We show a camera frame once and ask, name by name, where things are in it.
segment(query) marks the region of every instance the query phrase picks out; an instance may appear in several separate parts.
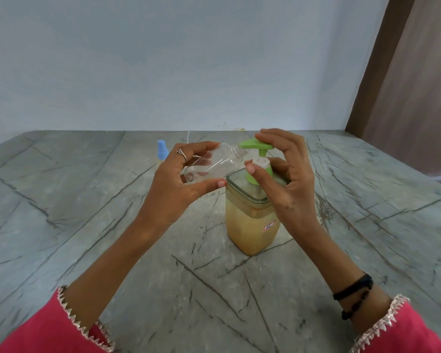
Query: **pink sleeve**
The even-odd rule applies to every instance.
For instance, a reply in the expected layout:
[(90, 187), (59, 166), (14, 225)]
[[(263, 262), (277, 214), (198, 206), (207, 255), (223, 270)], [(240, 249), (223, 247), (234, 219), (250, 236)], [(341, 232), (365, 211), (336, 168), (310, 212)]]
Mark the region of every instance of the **pink sleeve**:
[(441, 340), (426, 327), (410, 306), (409, 299), (398, 295), (386, 316), (364, 333), (351, 353), (412, 352), (441, 353)]
[(9, 335), (0, 344), (0, 353), (112, 352), (115, 345), (100, 323), (85, 332), (75, 322), (71, 310), (66, 309), (63, 291), (58, 288), (43, 308)]

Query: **white wall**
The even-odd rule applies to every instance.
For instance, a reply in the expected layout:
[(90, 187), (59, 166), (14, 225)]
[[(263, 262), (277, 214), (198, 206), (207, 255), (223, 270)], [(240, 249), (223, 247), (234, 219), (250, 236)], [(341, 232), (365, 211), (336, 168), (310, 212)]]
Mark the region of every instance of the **white wall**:
[(344, 128), (388, 0), (0, 0), (0, 134)]

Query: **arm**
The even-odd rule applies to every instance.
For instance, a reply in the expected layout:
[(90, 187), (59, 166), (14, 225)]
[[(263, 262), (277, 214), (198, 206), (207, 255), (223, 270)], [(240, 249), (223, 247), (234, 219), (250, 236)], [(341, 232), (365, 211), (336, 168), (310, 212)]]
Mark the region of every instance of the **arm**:
[[(114, 345), (95, 323), (131, 268), (186, 208), (200, 196), (225, 186), (224, 179), (184, 185), (180, 177), (183, 167), (198, 159), (194, 155), (201, 156), (218, 144), (177, 144), (159, 166), (141, 210), (124, 233), (68, 288), (59, 288), (36, 315), (18, 327), (0, 345), (0, 352), (49, 352), (55, 347), (72, 352), (111, 352)], [(188, 163), (176, 153), (179, 148)]]
[[(285, 160), (271, 158), (273, 170), (290, 180), (282, 187), (261, 167), (246, 162), (247, 171), (257, 180), (272, 202), (279, 220), (316, 265), (332, 293), (338, 293), (363, 276), (318, 223), (315, 208), (315, 175), (310, 166), (304, 138), (279, 129), (261, 130), (259, 141), (270, 143), (284, 153)], [(339, 301), (349, 312), (367, 288)], [(408, 304), (397, 297), (392, 300), (379, 286), (374, 285), (351, 323), (361, 336), (353, 352), (366, 346), (366, 352), (441, 352), (441, 341), (426, 328), (423, 320)]]

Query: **soap dispenser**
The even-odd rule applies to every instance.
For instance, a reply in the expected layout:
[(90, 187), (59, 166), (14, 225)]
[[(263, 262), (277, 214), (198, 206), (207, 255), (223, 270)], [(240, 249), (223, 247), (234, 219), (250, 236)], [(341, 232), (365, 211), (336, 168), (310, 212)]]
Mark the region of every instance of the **soap dispenser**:
[[(287, 182), (273, 172), (266, 158), (270, 144), (250, 139), (238, 144), (242, 149), (258, 149), (259, 158), (253, 163), (264, 168), (282, 186)], [(272, 203), (258, 182), (245, 168), (227, 176), (225, 216), (227, 235), (246, 255), (253, 256), (275, 239), (281, 223)]]

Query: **blue cap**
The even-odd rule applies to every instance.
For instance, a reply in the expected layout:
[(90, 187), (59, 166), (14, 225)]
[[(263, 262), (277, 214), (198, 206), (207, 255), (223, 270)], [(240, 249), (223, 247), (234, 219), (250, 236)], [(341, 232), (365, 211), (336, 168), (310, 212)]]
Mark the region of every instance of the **blue cap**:
[(168, 150), (166, 149), (165, 140), (159, 140), (159, 160), (164, 161), (168, 156)]

